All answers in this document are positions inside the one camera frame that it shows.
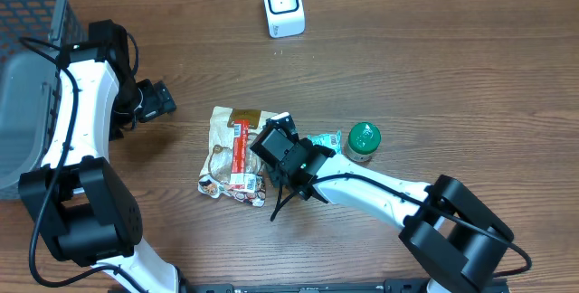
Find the teal snack packet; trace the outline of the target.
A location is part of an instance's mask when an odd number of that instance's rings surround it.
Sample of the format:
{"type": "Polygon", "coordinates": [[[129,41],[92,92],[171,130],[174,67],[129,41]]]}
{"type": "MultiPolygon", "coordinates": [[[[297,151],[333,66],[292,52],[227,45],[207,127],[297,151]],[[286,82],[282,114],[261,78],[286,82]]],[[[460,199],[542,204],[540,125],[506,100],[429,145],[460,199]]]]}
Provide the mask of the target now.
{"type": "Polygon", "coordinates": [[[337,154],[342,153],[340,130],[338,130],[336,133],[326,133],[315,136],[308,135],[308,139],[312,142],[313,145],[331,148],[337,154]]]}

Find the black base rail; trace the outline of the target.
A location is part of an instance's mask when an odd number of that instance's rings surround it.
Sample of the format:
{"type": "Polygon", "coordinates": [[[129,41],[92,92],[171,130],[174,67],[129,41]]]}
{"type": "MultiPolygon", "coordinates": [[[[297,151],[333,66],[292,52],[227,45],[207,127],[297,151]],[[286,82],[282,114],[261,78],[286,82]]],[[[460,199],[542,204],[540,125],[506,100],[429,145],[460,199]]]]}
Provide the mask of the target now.
{"type": "Polygon", "coordinates": [[[232,284],[188,284],[181,292],[191,293],[423,293],[428,279],[386,279],[383,282],[295,285],[234,286],[232,284]]]}

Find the red white snack bar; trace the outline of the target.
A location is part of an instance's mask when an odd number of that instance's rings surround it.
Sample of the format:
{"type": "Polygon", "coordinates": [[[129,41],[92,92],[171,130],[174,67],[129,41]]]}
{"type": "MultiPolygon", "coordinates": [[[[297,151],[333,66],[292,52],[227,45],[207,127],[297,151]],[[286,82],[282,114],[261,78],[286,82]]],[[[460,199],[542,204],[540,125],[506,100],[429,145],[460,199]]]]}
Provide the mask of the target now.
{"type": "Polygon", "coordinates": [[[233,160],[230,187],[234,191],[252,193],[256,188],[256,175],[246,173],[246,154],[250,122],[236,119],[233,122],[233,160]]]}

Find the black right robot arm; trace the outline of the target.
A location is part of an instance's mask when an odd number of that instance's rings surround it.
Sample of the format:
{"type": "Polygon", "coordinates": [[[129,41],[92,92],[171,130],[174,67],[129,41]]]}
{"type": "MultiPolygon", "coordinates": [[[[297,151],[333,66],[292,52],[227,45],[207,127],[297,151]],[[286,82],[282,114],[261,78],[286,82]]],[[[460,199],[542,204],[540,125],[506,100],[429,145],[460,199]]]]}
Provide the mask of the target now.
{"type": "Polygon", "coordinates": [[[514,240],[513,232],[462,182],[433,184],[380,174],[334,150],[269,125],[251,150],[291,197],[356,208],[398,231],[430,276],[430,292],[485,292],[514,240]]]}

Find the grey plastic basket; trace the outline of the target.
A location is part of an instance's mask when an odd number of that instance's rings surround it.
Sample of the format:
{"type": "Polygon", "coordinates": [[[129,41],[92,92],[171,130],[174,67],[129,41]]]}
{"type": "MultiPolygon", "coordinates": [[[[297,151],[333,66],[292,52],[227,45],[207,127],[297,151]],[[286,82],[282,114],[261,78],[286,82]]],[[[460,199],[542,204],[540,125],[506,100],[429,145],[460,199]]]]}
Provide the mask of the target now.
{"type": "Polygon", "coordinates": [[[87,39],[68,0],[1,0],[1,198],[17,200],[20,175],[42,162],[59,105],[56,68],[19,42],[87,39]]]}

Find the brown snack bag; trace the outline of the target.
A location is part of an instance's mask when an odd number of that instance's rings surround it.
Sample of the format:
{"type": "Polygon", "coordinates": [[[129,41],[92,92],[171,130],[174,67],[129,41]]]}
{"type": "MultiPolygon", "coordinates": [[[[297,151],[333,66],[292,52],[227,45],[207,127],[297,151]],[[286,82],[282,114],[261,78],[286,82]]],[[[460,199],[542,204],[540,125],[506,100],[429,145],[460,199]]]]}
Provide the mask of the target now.
{"type": "Polygon", "coordinates": [[[225,195],[254,207],[264,205],[266,186],[262,177],[263,165],[261,159],[250,150],[250,145],[260,134],[266,120],[274,115],[273,112],[258,109],[214,107],[210,118],[208,156],[197,182],[200,193],[214,199],[225,195]],[[256,175],[256,188],[252,193],[234,191],[229,184],[233,160],[233,122],[236,119],[248,119],[250,122],[246,173],[256,175]]]}

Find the white barcode scanner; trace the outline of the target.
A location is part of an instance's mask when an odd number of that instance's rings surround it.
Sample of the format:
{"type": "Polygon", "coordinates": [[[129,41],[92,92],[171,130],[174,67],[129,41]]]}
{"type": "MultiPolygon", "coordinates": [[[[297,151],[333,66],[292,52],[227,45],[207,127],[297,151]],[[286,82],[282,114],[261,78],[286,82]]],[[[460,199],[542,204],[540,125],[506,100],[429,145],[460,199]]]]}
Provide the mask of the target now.
{"type": "Polygon", "coordinates": [[[302,0],[263,0],[271,38],[302,34],[306,28],[302,0]]]}

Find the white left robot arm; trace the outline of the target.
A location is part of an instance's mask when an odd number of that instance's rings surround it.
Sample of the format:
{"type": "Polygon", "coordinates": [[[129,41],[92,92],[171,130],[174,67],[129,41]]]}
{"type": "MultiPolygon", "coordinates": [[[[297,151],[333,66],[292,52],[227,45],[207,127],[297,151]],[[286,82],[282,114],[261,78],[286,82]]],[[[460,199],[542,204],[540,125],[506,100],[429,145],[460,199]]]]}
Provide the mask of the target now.
{"type": "Polygon", "coordinates": [[[85,42],[20,42],[55,66],[60,83],[51,143],[40,167],[18,182],[34,221],[34,280],[61,288],[104,272],[127,292],[191,291],[182,271],[144,239],[137,200],[109,162],[109,143],[125,129],[176,110],[163,82],[136,79],[134,37],[103,20],[90,24],[85,42]]]}

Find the green lid jar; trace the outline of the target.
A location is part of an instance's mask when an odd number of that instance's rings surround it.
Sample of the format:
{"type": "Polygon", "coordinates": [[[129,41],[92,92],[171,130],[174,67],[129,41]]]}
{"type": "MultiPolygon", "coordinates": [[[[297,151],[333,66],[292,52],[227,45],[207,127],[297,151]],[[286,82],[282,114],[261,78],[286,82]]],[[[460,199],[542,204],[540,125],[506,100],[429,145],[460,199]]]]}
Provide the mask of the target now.
{"type": "Polygon", "coordinates": [[[346,141],[345,155],[355,162],[372,158],[382,141],[378,127],[370,122],[355,124],[346,141]]]}

